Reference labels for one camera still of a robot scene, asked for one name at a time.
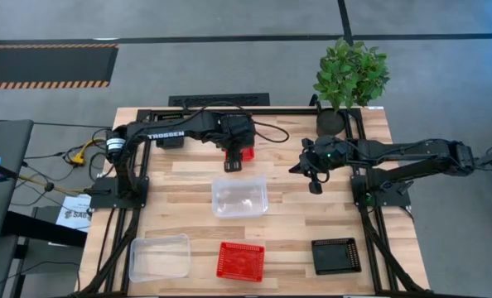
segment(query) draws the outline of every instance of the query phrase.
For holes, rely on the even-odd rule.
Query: transparent box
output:
[[[255,217],[268,211],[268,191],[264,176],[251,179],[213,180],[213,213],[219,218]]]
[[[191,245],[185,234],[163,238],[135,238],[130,244],[132,282],[185,277],[191,268]]]

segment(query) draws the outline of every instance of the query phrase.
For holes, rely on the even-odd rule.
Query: wooden tabletop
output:
[[[135,120],[139,108],[120,108],[114,127]],[[392,142],[383,109],[362,108],[368,139]],[[359,213],[353,205],[349,167],[332,171],[322,195],[308,192],[308,180],[288,169],[298,162],[301,139],[316,138],[316,116],[263,115],[256,121],[286,129],[290,139],[283,144],[255,138],[255,159],[243,170],[224,173],[224,154],[215,144],[186,138],[181,149],[152,146],[148,176],[150,193],[141,212],[137,236],[160,238],[185,233],[191,240],[191,270],[188,277],[130,283],[129,295],[341,295],[373,293],[369,259]],[[284,136],[270,127],[256,127],[266,137]],[[383,163],[392,168],[396,163]],[[217,177],[245,178],[265,175],[268,181],[268,212],[259,218],[218,219],[211,210],[211,181]],[[412,220],[399,208],[383,208],[393,255],[413,280],[428,288]],[[97,268],[99,251],[110,210],[96,211],[80,265],[82,285]],[[110,252],[116,214],[109,230],[103,260]],[[312,263],[311,240],[355,238],[362,272],[317,276]],[[266,249],[263,281],[233,281],[216,277],[219,247],[223,241],[262,245]],[[379,252],[383,287],[388,288]],[[114,289],[119,289],[124,256],[119,258]],[[157,267],[160,264],[149,264]]]

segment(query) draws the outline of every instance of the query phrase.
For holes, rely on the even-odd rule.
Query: artificial plant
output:
[[[328,100],[334,110],[342,103],[347,108],[357,103],[366,106],[368,101],[382,95],[389,81],[386,54],[377,53],[377,46],[368,50],[362,41],[350,46],[343,38],[327,55],[320,59],[321,71],[316,75],[314,89],[320,100]]]

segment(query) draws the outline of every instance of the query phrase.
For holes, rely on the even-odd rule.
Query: red object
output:
[[[242,153],[243,159],[242,161],[251,161],[255,157],[255,151],[253,147],[248,147],[240,150]]]
[[[263,280],[264,248],[241,243],[220,244],[216,276],[240,281]]]

